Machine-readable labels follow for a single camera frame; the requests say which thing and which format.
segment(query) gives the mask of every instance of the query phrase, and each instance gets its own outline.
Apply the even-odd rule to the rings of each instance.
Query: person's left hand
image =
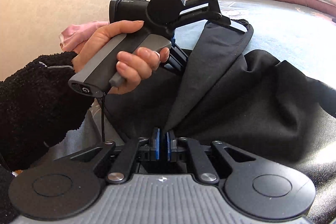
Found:
[[[143,21],[123,20],[97,29],[72,60],[75,72],[79,72],[112,37],[121,33],[136,32],[142,26]],[[124,94],[134,90],[141,80],[149,78],[152,71],[157,70],[160,62],[166,62],[168,57],[168,48],[162,49],[160,54],[144,47],[139,48],[135,54],[119,52],[116,68],[126,81],[118,88],[112,87],[109,93]]]

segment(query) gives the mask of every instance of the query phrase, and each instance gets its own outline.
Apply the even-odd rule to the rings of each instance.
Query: light blue bed sheet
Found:
[[[336,88],[336,24],[317,10],[274,0],[219,0],[232,19],[246,19],[254,29],[244,54],[266,50],[287,60],[306,76]],[[176,43],[193,49],[206,20],[176,30]]]

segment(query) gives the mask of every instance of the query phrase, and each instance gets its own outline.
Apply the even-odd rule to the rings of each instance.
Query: silver bolt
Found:
[[[200,176],[201,180],[206,181],[206,182],[211,182],[215,181],[217,179],[217,176],[211,173],[203,173]]]
[[[121,181],[125,178],[125,176],[122,173],[109,173],[107,178],[112,181]]]

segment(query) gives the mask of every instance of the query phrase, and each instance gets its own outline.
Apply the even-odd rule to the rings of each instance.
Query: gray ribbed panel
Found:
[[[110,185],[94,206],[70,219],[50,224],[257,224],[231,208],[214,186],[196,183],[191,175],[134,175]],[[12,224],[47,222],[18,217]],[[311,224],[305,218],[288,224]]]

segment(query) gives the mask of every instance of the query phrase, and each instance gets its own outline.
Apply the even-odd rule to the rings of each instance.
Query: black fuzzy sleeve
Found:
[[[68,86],[75,56],[42,55],[0,82],[0,153],[11,170],[27,169],[84,120],[93,98]]]

